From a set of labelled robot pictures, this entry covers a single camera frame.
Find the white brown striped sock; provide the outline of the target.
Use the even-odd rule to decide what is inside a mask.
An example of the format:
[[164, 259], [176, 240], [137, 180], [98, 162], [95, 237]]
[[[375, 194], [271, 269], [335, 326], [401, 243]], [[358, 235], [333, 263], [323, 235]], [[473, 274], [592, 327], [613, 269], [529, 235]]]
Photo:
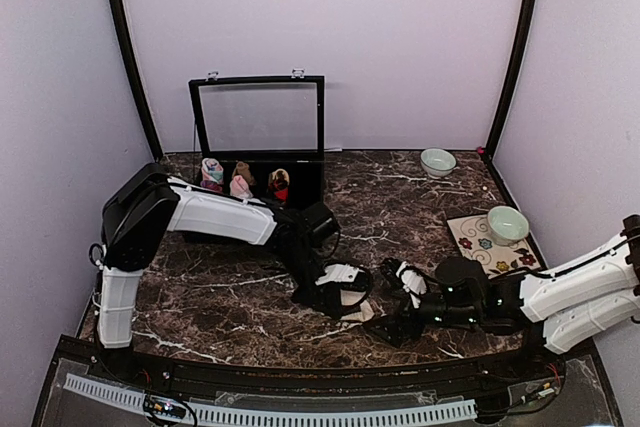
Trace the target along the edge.
[[360, 305], [357, 306], [357, 309], [344, 315], [341, 317], [341, 321], [343, 322], [355, 322], [355, 323], [364, 323], [371, 320], [374, 317], [374, 311], [370, 305], [370, 303], [365, 300]]

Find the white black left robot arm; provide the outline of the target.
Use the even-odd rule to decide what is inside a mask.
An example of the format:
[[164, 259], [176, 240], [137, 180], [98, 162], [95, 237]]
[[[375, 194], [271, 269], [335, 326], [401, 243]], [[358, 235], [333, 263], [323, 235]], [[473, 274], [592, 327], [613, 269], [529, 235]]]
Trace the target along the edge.
[[243, 199], [168, 175], [150, 163], [102, 209], [101, 240], [89, 249], [99, 270], [97, 339], [101, 364], [120, 383], [141, 374], [132, 341], [137, 290], [168, 232], [243, 241], [271, 249], [296, 283], [294, 302], [342, 321], [369, 319], [371, 273], [329, 263], [319, 249], [340, 226], [323, 202], [295, 209], [274, 200]]

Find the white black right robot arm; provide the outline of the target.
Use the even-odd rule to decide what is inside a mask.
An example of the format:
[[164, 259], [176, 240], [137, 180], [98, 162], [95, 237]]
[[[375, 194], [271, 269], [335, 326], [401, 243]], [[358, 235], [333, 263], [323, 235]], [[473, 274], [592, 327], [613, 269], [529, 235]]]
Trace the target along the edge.
[[432, 276], [395, 258], [381, 272], [400, 294], [395, 313], [365, 324], [368, 333], [400, 347], [428, 327], [481, 330], [503, 336], [534, 335], [510, 360], [521, 381], [534, 379], [549, 363], [549, 351], [575, 345], [639, 316], [639, 217], [595, 250], [548, 270], [521, 266], [489, 277], [481, 263], [448, 257]]

